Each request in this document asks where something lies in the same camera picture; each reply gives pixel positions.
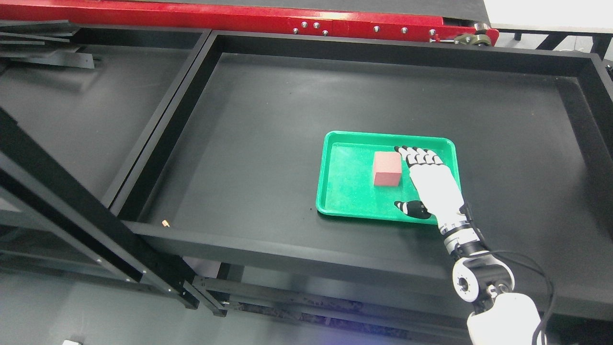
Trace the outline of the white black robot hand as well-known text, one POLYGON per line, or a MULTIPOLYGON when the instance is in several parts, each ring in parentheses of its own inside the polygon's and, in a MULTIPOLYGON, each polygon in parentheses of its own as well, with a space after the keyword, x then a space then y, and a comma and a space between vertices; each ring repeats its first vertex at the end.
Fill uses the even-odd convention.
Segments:
POLYGON ((410 218, 426 219, 426 214, 436 218, 438 227, 467 221, 461 212, 465 201, 450 168, 433 150, 420 147, 395 146, 408 167, 409 178, 423 205, 418 210, 417 201, 395 201, 394 205, 410 218))

